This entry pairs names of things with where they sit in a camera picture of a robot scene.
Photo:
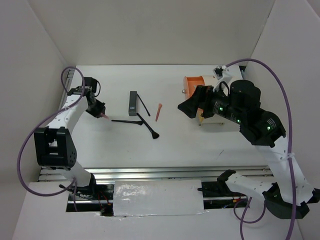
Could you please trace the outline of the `dark grey rectangular makeup box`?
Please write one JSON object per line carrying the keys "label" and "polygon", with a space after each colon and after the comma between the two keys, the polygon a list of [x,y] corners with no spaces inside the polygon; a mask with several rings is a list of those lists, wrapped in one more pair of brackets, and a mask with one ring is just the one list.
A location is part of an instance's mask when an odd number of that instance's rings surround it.
{"label": "dark grey rectangular makeup box", "polygon": [[129,93],[129,105],[128,105],[128,115],[136,116],[137,115],[137,91],[130,91]]}

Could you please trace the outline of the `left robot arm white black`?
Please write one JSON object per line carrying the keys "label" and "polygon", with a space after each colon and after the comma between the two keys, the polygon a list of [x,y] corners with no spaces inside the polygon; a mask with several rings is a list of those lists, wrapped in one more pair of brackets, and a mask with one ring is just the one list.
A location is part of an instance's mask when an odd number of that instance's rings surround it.
{"label": "left robot arm white black", "polygon": [[76,192],[91,200],[98,194],[94,175],[77,162],[77,150],[72,132],[83,113],[99,119],[105,116],[105,103],[96,99],[100,88],[98,80],[84,78],[85,87],[70,89],[62,112],[46,127],[38,127],[34,132],[37,163],[56,171],[69,181],[76,180]]}

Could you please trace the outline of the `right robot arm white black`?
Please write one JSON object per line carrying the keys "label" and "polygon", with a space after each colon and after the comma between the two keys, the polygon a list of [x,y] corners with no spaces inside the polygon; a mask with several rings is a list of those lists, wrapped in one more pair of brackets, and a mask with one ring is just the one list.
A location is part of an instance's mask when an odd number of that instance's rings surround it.
{"label": "right robot arm white black", "polygon": [[217,178],[221,195],[233,192],[259,199],[275,217],[283,220],[290,219],[292,210],[296,209],[295,218],[303,219],[310,211],[308,204],[320,200],[320,191],[307,182],[293,161],[296,185],[293,201],[288,136],[278,116],[261,108],[260,97],[261,90],[251,81],[236,80],[231,83],[228,94],[221,86],[214,90],[213,86],[199,85],[177,108],[191,119],[202,109],[204,118],[218,115],[238,124],[240,133],[265,158],[276,180],[274,183],[252,180],[229,169]]}

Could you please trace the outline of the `orange top drawer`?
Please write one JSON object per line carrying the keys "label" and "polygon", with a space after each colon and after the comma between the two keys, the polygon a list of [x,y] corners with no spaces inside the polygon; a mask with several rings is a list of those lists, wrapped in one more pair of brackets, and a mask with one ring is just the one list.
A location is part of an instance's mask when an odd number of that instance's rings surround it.
{"label": "orange top drawer", "polygon": [[195,92],[198,85],[203,86],[205,83],[202,76],[185,76],[183,79],[182,93],[184,98],[189,99]]}

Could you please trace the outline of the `pink makeup spatula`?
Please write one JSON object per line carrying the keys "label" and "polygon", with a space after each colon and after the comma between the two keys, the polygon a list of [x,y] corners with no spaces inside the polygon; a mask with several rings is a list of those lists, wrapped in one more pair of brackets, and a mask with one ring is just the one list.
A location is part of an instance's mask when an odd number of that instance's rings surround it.
{"label": "pink makeup spatula", "polygon": [[109,120],[109,117],[108,117],[107,115],[105,115],[105,114],[103,114],[103,113],[101,113],[100,115],[101,115],[101,117],[103,117],[103,118],[105,118],[105,119]]}

